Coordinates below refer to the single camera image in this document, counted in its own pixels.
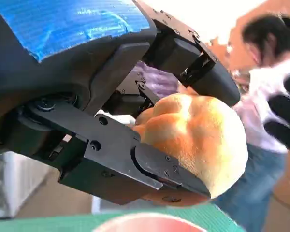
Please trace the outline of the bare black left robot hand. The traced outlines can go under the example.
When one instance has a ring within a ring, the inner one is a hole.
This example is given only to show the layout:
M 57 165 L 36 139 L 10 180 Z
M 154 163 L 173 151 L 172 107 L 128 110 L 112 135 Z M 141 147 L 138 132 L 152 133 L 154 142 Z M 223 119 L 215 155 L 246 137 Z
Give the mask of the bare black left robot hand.
M 210 198 L 177 158 L 99 114 L 138 116 L 159 98 L 138 61 L 229 106 L 239 91 L 199 35 L 139 0 L 0 0 L 0 152 L 60 171 L 59 183 L 119 205 Z

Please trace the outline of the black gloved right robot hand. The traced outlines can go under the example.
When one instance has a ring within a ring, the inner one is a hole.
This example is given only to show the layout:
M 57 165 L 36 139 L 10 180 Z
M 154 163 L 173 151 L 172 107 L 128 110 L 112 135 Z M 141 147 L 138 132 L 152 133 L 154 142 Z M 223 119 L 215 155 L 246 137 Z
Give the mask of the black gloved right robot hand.
M 271 111 L 277 119 L 269 119 L 264 127 L 268 134 L 279 140 L 290 150 L 290 76 L 284 81 L 286 93 L 278 93 L 268 100 Z

